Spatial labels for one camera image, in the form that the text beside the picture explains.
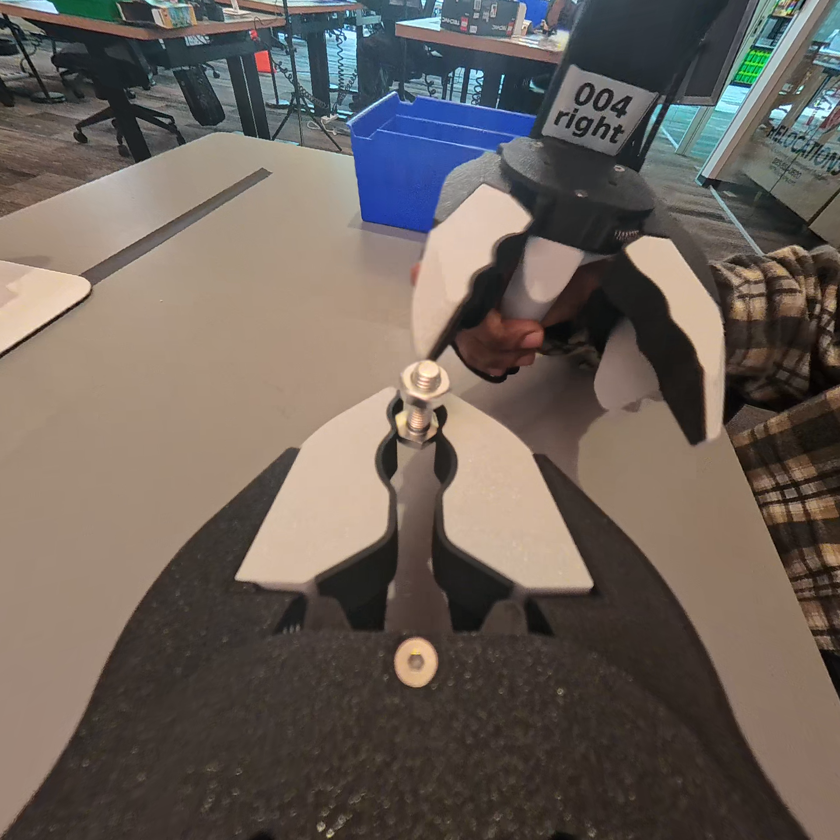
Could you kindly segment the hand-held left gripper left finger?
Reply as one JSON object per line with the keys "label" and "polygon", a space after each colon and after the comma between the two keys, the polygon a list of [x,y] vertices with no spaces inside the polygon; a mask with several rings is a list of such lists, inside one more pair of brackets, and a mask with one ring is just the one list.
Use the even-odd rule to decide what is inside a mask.
{"label": "hand-held left gripper left finger", "polygon": [[398,554],[395,402],[386,387],[291,452],[237,582],[332,598],[353,628],[384,628]]}

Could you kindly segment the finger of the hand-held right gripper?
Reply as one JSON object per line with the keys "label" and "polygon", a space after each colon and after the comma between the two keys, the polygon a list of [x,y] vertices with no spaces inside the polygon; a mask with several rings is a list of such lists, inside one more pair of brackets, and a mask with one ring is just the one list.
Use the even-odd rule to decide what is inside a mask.
{"label": "finger of the hand-held right gripper", "polygon": [[618,312],[595,373],[595,396],[616,411],[661,396],[690,445],[722,430],[726,347],[721,313],[668,238],[643,236],[601,278]]}
{"label": "finger of the hand-held right gripper", "polygon": [[429,232],[411,305],[419,361],[440,356],[479,276],[496,267],[501,245],[520,247],[531,223],[530,212],[512,195],[483,184]]}

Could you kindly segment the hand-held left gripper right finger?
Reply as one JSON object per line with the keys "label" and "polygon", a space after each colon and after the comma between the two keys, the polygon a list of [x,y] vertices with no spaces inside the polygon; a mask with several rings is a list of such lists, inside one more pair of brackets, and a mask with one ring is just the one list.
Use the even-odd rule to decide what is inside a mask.
{"label": "hand-held left gripper right finger", "polygon": [[495,604],[590,595],[594,588],[531,449],[457,396],[436,435],[434,578],[456,632]]}

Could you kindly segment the blue plastic bin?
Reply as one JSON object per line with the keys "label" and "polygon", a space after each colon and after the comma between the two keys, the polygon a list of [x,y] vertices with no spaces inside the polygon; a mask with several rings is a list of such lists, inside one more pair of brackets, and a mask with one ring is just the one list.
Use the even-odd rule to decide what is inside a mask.
{"label": "blue plastic bin", "polygon": [[348,121],[362,220],[425,234],[448,174],[528,135],[534,121],[456,101],[404,101],[392,91]]}

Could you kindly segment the silver hex bolt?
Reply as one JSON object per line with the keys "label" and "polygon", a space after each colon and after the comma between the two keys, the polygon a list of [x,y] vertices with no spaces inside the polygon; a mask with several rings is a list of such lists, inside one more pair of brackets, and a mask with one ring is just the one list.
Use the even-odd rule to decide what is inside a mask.
{"label": "silver hex bolt", "polygon": [[413,448],[423,448],[434,438],[438,430],[435,414],[437,406],[406,405],[402,400],[402,410],[395,415],[395,429],[402,444]]}

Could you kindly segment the silver hex nut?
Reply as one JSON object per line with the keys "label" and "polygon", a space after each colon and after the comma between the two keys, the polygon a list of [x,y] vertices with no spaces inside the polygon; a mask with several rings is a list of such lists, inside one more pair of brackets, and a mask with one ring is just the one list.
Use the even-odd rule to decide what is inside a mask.
{"label": "silver hex nut", "polygon": [[449,392],[446,370],[433,360],[408,365],[401,374],[400,393],[404,404],[436,406]]}

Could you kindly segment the person's right forearm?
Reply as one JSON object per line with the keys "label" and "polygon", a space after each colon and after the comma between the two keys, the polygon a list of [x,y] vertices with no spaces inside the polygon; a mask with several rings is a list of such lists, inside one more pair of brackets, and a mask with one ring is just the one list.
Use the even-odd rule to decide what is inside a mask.
{"label": "person's right forearm", "polygon": [[838,416],[838,251],[793,245],[710,265],[723,321],[728,416],[810,405]]}

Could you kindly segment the person's right hand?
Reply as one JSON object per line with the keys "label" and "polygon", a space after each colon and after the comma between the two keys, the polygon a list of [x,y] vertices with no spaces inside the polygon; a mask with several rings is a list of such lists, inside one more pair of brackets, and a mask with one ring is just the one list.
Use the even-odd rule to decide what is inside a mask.
{"label": "person's right hand", "polygon": [[545,316],[538,321],[503,318],[491,309],[477,326],[457,332],[451,345],[462,363],[487,380],[502,380],[541,355],[562,355],[595,370],[602,349],[592,341],[583,310],[599,289],[610,259],[576,270]]}

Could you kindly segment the wooden desk with black legs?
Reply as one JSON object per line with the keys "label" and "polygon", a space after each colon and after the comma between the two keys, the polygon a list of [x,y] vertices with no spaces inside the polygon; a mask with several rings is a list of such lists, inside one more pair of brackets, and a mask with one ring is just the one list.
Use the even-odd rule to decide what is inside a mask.
{"label": "wooden desk with black legs", "polygon": [[158,40],[170,62],[169,69],[225,60],[244,134],[262,140],[270,139],[266,105],[255,61],[255,54],[263,46],[257,44],[250,33],[261,29],[283,28],[285,19],[282,16],[246,15],[167,30],[59,14],[55,6],[48,2],[2,2],[2,20],[7,22],[10,18],[37,24],[43,30],[44,25],[63,25],[126,39]]}
{"label": "wooden desk with black legs", "polygon": [[441,47],[450,63],[483,72],[479,103],[485,108],[515,110],[526,97],[526,82],[550,75],[563,58],[570,33],[492,38],[443,30],[437,17],[395,24],[395,35],[404,42]]}
{"label": "wooden desk with black legs", "polygon": [[350,13],[363,12],[360,2],[328,1],[221,1],[227,7],[238,5],[249,12],[279,15],[288,12],[292,35],[303,38],[308,48],[311,93],[317,100],[314,111],[319,117],[331,113],[330,74],[326,33],[341,30]]}

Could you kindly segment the black cardboard box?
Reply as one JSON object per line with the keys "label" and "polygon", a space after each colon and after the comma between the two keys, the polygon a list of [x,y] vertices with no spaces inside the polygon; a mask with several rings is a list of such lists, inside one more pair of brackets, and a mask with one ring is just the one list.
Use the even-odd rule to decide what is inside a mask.
{"label": "black cardboard box", "polygon": [[440,28],[448,32],[510,39],[522,33],[527,5],[514,1],[443,1]]}

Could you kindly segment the person's plaid shirt torso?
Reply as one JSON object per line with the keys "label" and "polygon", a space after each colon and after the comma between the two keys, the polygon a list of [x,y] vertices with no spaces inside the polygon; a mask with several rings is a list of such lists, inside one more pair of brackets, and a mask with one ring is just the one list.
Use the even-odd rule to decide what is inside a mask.
{"label": "person's plaid shirt torso", "polygon": [[731,442],[815,644],[838,655],[838,386]]}

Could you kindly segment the black tripod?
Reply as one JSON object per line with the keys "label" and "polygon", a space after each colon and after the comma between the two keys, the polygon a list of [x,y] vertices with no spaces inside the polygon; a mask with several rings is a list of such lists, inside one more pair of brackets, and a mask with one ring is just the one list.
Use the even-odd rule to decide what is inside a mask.
{"label": "black tripod", "polygon": [[296,60],[296,49],[293,44],[293,35],[291,29],[291,15],[288,6],[288,1],[282,1],[282,11],[283,11],[283,18],[285,19],[285,24],[282,28],[283,37],[285,39],[287,54],[290,62],[290,69],[287,73],[285,66],[281,64],[276,64],[276,62],[271,58],[271,77],[272,80],[275,81],[276,69],[280,69],[280,73],[284,76],[288,76],[292,85],[292,92],[291,96],[287,105],[286,116],[282,119],[280,124],[278,125],[277,129],[271,134],[270,139],[272,141],[277,141],[280,138],[281,132],[286,127],[287,123],[291,119],[292,115],[297,116],[297,125],[298,125],[298,143],[297,145],[301,148],[305,146],[305,141],[303,138],[303,116],[307,114],[308,117],[314,122],[316,129],[320,131],[320,133],[328,140],[331,146],[335,149],[335,151],[341,153],[342,148],[341,145],[336,141],[335,135],[331,134],[328,131],[320,118],[318,118],[314,111],[309,107],[308,101],[306,97],[303,95],[302,87],[299,80],[298,75],[298,67],[297,67],[297,60]]}

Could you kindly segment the black hanging bag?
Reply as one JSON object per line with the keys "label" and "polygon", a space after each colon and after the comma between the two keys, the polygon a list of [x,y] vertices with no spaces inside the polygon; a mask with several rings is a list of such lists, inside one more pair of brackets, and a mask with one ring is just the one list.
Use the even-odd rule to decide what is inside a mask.
{"label": "black hanging bag", "polygon": [[172,74],[189,112],[199,126],[214,128],[225,121],[224,108],[203,66],[175,68]]}

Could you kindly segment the wooden document stand white base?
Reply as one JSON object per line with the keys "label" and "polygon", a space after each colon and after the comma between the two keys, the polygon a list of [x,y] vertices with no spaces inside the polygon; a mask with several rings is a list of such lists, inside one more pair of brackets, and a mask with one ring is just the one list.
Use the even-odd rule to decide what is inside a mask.
{"label": "wooden document stand white base", "polygon": [[86,300],[89,280],[1,261],[1,355],[14,350]]}

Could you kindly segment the colourful printed box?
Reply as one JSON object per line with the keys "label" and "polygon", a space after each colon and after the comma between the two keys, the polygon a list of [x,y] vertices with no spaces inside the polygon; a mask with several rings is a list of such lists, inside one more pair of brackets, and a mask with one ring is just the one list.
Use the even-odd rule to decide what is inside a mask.
{"label": "colourful printed box", "polygon": [[118,1],[122,20],[133,26],[158,29],[182,29],[197,23],[194,6],[176,1]]}

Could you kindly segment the black office chair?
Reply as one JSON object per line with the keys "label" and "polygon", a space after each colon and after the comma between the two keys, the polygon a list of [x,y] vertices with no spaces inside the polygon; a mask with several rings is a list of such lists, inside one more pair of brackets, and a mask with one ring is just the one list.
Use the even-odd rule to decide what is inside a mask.
{"label": "black office chair", "polygon": [[139,125],[143,121],[170,134],[178,145],[186,143],[171,115],[132,100],[133,90],[150,90],[156,71],[170,66],[160,41],[120,38],[63,25],[45,24],[44,30],[64,44],[51,57],[60,75],[88,80],[96,97],[108,104],[104,110],[76,124],[73,132],[76,142],[87,144],[85,129],[110,122],[116,131],[121,156],[133,162],[145,161],[151,157],[151,151]]}

